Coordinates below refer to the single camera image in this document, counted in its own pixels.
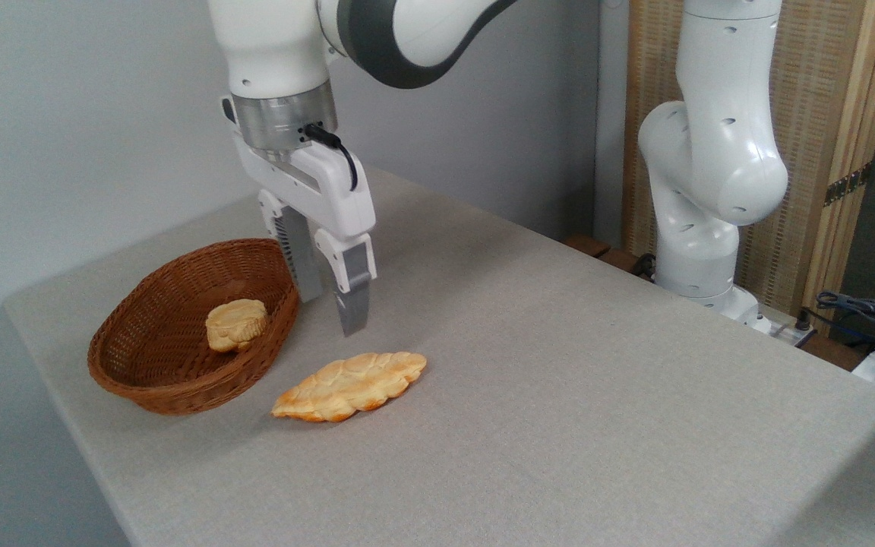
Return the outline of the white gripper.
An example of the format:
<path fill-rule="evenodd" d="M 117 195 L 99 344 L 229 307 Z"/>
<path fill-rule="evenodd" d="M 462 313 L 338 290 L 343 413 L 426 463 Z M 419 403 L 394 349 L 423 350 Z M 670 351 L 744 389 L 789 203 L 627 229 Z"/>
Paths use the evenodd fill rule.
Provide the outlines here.
<path fill-rule="evenodd" d="M 281 248 L 299 298 L 311 302 L 323 293 L 308 218 L 320 227 L 314 240 L 336 278 L 343 335 L 361 331 L 367 325 L 369 285 L 377 267 L 368 234 L 376 224 L 374 201 L 360 160 L 354 155 L 348 160 L 319 142 L 295 151 L 254 149 L 234 122 L 233 97 L 222 96 L 221 101 L 243 169 L 264 188 L 257 200 L 265 228 Z"/>

